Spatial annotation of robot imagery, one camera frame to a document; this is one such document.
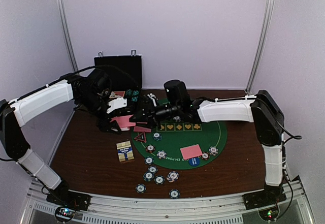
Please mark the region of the red-backed card deck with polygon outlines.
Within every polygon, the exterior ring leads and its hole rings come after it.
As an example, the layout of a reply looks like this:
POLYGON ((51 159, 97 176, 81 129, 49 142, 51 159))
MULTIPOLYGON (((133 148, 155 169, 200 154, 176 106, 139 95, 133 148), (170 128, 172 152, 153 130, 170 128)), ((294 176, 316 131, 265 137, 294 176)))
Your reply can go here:
POLYGON ((135 127, 135 122, 130 122, 133 115, 119 116, 111 119, 111 122, 117 122, 122 131, 129 131, 130 128, 135 127))

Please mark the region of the dealt red card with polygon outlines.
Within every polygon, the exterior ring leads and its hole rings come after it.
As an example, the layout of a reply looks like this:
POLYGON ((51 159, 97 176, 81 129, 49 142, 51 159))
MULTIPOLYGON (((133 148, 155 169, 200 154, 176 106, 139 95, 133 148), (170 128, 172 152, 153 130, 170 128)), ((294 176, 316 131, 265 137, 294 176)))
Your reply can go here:
POLYGON ((199 157, 203 154, 199 144, 180 148, 180 152, 184 160, 199 157))
POLYGON ((134 132, 146 132, 146 133, 150 133, 150 132, 152 132, 152 129, 147 128, 147 127, 142 127, 142 126, 135 126, 134 127, 134 132))

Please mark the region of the blue tan chips mat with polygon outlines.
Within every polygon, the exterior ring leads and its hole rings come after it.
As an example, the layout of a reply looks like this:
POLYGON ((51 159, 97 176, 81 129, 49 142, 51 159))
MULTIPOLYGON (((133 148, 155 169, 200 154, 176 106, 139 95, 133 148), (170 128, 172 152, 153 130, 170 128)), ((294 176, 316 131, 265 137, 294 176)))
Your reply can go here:
POLYGON ((164 150, 159 150, 156 154, 159 159, 165 159, 167 157, 167 153, 164 150))
POLYGON ((179 116, 175 116, 175 117, 173 118, 173 120, 176 121, 176 122, 180 122, 180 121, 181 121, 181 118, 180 118, 179 116))

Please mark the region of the black orange chips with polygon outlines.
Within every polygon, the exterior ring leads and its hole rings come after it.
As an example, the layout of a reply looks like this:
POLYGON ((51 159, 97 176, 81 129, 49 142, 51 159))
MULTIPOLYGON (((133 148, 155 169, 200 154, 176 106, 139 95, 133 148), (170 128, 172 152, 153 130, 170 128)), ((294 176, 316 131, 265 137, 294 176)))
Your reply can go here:
POLYGON ((147 145, 146 146, 146 151, 148 153, 153 153, 155 151, 155 146, 154 145, 147 145))
POLYGON ((201 158, 206 161, 210 158, 210 155, 207 152, 203 152, 201 155, 201 158))

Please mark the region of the dealt red card bottom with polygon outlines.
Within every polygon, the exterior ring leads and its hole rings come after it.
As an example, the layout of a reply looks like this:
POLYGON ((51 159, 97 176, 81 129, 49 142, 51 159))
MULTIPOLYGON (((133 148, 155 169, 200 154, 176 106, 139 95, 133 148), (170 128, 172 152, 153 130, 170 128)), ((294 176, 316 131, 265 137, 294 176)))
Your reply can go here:
POLYGON ((199 157, 203 154, 199 144, 180 148, 180 152, 184 160, 199 157))

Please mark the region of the blue small blind button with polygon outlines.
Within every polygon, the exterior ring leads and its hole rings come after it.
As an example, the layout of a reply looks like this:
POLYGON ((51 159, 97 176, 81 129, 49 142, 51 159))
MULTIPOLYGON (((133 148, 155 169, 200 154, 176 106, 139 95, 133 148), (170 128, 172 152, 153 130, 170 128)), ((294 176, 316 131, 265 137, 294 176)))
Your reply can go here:
POLYGON ((198 157, 190 158, 188 163, 192 167, 197 167, 200 165, 200 158, 198 157))

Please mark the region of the blue tan chip stack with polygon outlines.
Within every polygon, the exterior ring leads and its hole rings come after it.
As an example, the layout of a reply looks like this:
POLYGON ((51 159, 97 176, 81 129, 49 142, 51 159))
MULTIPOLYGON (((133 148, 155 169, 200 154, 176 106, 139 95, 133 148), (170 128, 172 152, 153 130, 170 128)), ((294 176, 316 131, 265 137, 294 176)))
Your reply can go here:
POLYGON ((179 179, 179 174, 176 171, 171 171, 168 175, 167 175, 167 181, 169 183, 175 182, 179 179))

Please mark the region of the blue tan chips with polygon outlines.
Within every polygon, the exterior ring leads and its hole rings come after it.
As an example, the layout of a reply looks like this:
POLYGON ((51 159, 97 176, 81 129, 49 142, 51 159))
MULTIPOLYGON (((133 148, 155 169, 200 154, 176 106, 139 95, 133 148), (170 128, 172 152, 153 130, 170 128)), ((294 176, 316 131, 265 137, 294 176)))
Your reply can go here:
POLYGON ((215 147, 215 146, 210 146, 209 154, 212 155, 212 156, 217 156, 218 155, 218 148, 215 147))

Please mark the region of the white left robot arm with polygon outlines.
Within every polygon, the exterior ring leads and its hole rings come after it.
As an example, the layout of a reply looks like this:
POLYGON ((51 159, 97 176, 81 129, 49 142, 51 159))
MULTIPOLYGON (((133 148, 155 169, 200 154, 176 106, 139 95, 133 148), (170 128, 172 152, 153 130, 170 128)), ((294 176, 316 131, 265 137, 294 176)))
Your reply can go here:
POLYGON ((110 131, 111 114, 127 105, 126 99, 113 99, 111 94, 111 79, 103 70, 95 69, 88 76, 69 73, 19 98, 2 100, 1 143, 8 160, 37 179, 61 205, 69 205, 73 194, 67 182, 32 149, 24 128, 48 111, 74 102, 98 119, 101 131, 110 131))

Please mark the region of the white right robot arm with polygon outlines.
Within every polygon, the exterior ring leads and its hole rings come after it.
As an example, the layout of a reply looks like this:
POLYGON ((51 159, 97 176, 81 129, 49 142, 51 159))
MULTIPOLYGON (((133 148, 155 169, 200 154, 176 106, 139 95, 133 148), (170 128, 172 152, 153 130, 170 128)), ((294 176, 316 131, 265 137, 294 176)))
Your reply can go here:
POLYGON ((253 123, 256 137, 265 154, 265 187, 260 199, 264 204, 272 204, 279 196, 283 178, 284 163, 284 115, 266 90, 255 95, 232 99, 209 99, 205 97, 191 100, 167 89, 168 103, 159 105, 148 99, 130 118, 131 122, 146 127, 160 127, 162 121, 179 116, 192 124, 220 123, 222 121, 244 121, 253 123))

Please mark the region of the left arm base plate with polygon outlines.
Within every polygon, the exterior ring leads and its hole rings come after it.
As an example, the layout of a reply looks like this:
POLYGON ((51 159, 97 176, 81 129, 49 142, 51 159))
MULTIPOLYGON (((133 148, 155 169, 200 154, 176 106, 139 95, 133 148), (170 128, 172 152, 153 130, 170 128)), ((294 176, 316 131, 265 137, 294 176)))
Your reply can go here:
POLYGON ((67 197, 56 198, 52 194, 46 197, 46 201, 60 206, 67 206, 77 211, 87 211, 90 205, 91 196, 77 192, 68 192, 67 197))

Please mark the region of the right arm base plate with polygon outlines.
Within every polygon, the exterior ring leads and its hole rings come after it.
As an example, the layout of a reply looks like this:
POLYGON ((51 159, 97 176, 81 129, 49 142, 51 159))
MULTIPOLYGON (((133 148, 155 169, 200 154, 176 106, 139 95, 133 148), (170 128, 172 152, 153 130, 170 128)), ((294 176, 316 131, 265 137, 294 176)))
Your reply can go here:
POLYGON ((287 197, 285 194, 276 196, 264 190, 243 195, 246 210, 276 205, 278 202, 285 201, 286 199, 287 197))

